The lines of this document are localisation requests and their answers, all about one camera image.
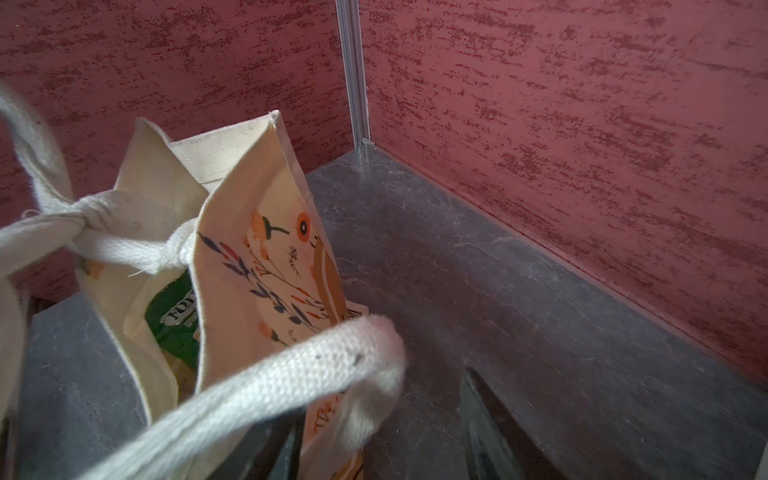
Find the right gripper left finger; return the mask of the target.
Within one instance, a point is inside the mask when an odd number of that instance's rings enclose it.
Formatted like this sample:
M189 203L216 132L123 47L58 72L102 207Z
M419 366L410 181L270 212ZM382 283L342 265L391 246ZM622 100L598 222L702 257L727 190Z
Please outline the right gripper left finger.
M208 480L298 478L306 411L254 424Z

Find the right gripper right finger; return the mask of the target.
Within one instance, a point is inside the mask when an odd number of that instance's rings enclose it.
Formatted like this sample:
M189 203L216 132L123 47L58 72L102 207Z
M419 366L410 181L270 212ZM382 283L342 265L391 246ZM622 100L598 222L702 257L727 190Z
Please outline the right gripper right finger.
M460 418L471 480L565 477L472 368L461 377Z

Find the green Fox's candy bag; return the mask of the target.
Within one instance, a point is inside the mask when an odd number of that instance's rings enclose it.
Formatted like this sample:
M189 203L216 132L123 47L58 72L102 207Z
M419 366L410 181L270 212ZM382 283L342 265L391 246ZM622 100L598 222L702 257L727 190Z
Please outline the green Fox's candy bag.
M196 371L200 353L200 322L189 271L160 290L145 311L159 347Z

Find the cream canvas tote bag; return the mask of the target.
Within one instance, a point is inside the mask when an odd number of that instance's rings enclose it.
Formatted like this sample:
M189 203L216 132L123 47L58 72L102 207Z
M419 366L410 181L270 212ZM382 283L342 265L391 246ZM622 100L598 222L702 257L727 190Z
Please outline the cream canvas tote bag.
M1 115L36 212L1 231L1 412L18 392L26 319L16 272L68 249L139 390L147 428L90 479L207 479L254 425L305 410L297 479L360 479L362 450L406 369L392 322L343 292L282 116L174 141L136 123L110 190L76 198L45 121L10 87ZM145 311L189 271L196 371L163 351Z

